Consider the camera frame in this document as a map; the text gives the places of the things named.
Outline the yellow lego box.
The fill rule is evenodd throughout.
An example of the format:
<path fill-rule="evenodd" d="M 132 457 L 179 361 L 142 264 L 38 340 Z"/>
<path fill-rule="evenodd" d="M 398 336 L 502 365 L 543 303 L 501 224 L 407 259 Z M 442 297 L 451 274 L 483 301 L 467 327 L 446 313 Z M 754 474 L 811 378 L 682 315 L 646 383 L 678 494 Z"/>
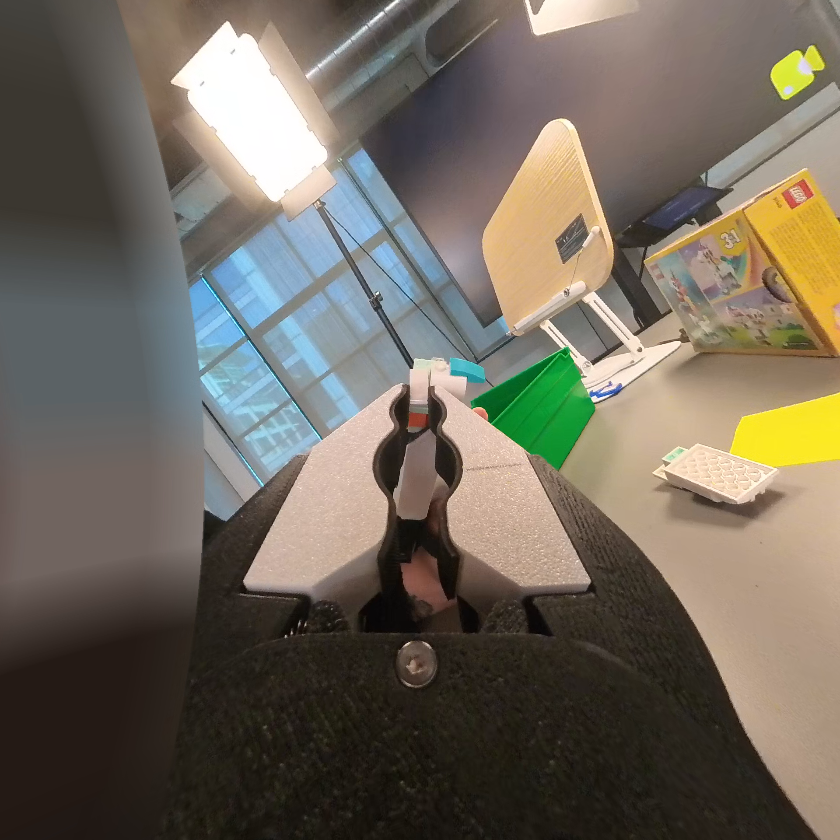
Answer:
<path fill-rule="evenodd" d="M 839 355 L 839 223 L 808 169 L 645 265 L 696 352 Z"/>

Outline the multicoloured lego build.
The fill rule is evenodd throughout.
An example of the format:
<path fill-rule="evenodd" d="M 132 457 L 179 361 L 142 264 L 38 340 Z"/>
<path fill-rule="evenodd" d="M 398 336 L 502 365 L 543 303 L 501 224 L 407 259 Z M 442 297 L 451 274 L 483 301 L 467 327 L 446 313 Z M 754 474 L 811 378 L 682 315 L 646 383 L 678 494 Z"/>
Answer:
<path fill-rule="evenodd" d="M 459 358 L 415 359 L 415 367 L 429 368 L 429 388 L 435 386 L 463 403 L 466 402 L 468 383 L 481 384 L 486 381 L 482 366 Z M 437 439 L 429 419 L 429 396 L 427 414 L 410 413 L 409 408 L 408 404 L 406 429 L 411 441 L 406 446 L 394 499 L 396 514 L 400 519 L 420 522 L 427 516 L 438 480 L 435 468 Z"/>

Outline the studio light panel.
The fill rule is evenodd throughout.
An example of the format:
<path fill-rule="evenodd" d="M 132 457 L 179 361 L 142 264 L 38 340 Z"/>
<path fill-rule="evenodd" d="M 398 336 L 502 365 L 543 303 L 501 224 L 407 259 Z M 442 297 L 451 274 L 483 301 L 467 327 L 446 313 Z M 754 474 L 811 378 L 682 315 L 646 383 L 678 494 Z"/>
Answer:
<path fill-rule="evenodd" d="M 178 130 L 244 203 L 293 220 L 336 186 L 340 132 L 273 24 L 255 38 L 223 23 L 171 84 L 190 104 Z"/>

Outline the white lego plate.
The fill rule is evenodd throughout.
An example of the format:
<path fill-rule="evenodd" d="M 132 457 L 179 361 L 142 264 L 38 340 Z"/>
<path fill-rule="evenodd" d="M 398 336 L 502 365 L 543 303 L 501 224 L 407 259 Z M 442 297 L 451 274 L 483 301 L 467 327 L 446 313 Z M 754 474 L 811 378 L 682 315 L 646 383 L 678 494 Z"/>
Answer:
<path fill-rule="evenodd" d="M 778 472 L 777 468 L 695 444 L 672 450 L 653 475 L 709 501 L 739 506 L 755 501 L 769 489 Z"/>

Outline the yellow paper sheet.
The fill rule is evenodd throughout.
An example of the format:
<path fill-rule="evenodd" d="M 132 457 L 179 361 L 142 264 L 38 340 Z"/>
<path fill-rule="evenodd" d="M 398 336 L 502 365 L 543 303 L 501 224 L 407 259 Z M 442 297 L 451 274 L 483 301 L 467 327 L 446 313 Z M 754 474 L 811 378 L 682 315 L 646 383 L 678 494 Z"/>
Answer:
<path fill-rule="evenodd" d="M 839 394 L 744 416 L 730 452 L 774 468 L 839 460 Z"/>

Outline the ceiling light panel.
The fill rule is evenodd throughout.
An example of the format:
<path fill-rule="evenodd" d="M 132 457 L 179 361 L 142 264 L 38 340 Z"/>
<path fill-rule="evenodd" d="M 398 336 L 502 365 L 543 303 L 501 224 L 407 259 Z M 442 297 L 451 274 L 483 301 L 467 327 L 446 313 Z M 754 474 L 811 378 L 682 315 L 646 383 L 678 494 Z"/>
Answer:
<path fill-rule="evenodd" d="M 638 1 L 524 1 L 530 29 L 541 37 L 634 14 Z"/>

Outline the green plastic bin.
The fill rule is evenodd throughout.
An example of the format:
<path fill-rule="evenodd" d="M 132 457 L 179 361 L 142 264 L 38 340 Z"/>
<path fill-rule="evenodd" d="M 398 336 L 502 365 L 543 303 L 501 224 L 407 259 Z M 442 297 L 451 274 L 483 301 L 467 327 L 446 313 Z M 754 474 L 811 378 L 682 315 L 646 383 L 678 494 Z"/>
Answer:
<path fill-rule="evenodd" d="M 531 455 L 560 469 L 595 413 L 569 348 L 528 367 L 471 401 Z"/>

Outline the person's left hand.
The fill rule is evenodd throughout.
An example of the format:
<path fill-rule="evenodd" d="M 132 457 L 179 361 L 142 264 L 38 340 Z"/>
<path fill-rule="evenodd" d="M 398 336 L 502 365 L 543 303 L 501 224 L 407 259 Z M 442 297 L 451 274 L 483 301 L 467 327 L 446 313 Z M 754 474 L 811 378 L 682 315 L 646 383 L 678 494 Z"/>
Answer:
<path fill-rule="evenodd" d="M 415 622 L 425 623 L 457 607 L 457 600 L 448 598 L 444 592 L 437 559 L 425 548 L 416 548 L 411 559 L 401 563 L 401 572 Z"/>

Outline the wooden book stand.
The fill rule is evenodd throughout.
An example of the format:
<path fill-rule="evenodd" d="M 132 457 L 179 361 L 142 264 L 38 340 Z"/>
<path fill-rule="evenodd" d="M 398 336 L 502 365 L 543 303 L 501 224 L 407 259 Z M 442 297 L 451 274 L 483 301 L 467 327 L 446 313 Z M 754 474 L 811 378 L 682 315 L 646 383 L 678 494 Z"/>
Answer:
<path fill-rule="evenodd" d="M 624 390 L 680 347 L 645 347 L 597 293 L 613 271 L 613 237 L 580 135 L 567 119 L 540 132 L 485 228 L 482 254 L 508 333 L 540 328 L 569 348 L 588 391 L 609 381 Z M 553 325 L 553 317 L 582 302 L 625 353 L 592 363 Z"/>

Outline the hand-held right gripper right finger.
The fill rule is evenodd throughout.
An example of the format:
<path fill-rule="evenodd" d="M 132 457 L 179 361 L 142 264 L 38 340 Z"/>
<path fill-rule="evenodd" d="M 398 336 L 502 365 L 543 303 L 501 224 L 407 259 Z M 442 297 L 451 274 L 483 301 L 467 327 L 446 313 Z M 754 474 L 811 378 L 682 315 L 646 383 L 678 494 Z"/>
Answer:
<path fill-rule="evenodd" d="M 457 397 L 432 388 L 434 498 L 444 581 L 484 620 L 498 602 L 578 595 L 592 580 L 524 448 Z"/>

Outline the black light stand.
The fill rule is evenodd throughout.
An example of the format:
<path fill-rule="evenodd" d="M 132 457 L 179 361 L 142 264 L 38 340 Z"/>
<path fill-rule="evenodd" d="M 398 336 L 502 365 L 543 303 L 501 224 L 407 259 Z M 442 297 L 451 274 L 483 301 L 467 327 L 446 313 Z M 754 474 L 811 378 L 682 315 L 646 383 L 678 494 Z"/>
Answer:
<path fill-rule="evenodd" d="M 380 320 L 382 326 L 384 327 L 385 331 L 388 333 L 389 337 L 392 340 L 396 350 L 402 357 L 403 361 L 406 364 L 406 367 L 411 370 L 413 368 L 413 357 L 409 353 L 407 347 L 405 346 L 403 340 L 400 338 L 396 328 L 392 324 L 391 320 L 388 318 L 385 310 L 383 308 L 383 299 L 382 295 L 378 291 L 374 291 L 371 286 L 369 285 L 367 279 L 364 277 L 361 268 L 357 265 L 355 259 L 353 258 L 350 250 L 347 248 L 346 244 L 343 241 L 342 236 L 340 235 L 338 229 L 336 228 L 335 224 L 332 221 L 332 218 L 329 214 L 329 210 L 326 207 L 325 202 L 319 198 L 313 204 L 314 209 L 320 216 L 324 226 L 327 228 L 333 242 L 338 247 L 342 258 L 347 263 L 348 267 L 350 268 L 353 276 L 357 280 L 362 292 L 367 299 L 371 309 L 373 310 L 374 314 Z"/>

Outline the large window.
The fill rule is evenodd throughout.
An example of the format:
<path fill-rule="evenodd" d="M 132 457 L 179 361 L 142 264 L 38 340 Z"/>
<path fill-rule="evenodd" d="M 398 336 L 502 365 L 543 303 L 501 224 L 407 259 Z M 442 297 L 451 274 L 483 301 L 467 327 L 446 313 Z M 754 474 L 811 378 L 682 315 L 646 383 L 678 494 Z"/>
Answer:
<path fill-rule="evenodd" d="M 332 168 L 333 223 L 412 356 L 475 361 L 483 327 L 371 157 Z M 190 287 L 203 402 L 259 482 L 357 414 L 407 367 L 315 209 L 279 213 Z"/>

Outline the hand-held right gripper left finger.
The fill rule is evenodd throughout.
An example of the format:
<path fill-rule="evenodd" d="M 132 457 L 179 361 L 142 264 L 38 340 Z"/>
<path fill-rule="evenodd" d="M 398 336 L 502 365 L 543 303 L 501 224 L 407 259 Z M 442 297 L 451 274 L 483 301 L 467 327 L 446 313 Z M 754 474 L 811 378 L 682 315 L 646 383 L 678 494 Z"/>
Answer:
<path fill-rule="evenodd" d="M 245 574 L 249 594 L 336 602 L 354 619 L 377 595 L 405 595 L 394 491 L 407 445 L 407 384 L 317 444 Z"/>

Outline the large dark wall screen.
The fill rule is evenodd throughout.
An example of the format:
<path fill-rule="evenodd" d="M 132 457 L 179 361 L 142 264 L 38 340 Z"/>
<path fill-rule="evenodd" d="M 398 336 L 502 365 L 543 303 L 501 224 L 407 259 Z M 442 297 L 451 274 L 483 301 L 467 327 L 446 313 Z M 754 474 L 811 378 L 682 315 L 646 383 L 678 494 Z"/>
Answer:
<path fill-rule="evenodd" d="M 481 237 L 543 126 L 581 136 L 621 231 L 780 120 L 771 68 L 815 46 L 838 82 L 838 2 L 650 1 L 538 37 L 510 10 L 361 138 L 482 327 L 501 316 Z"/>

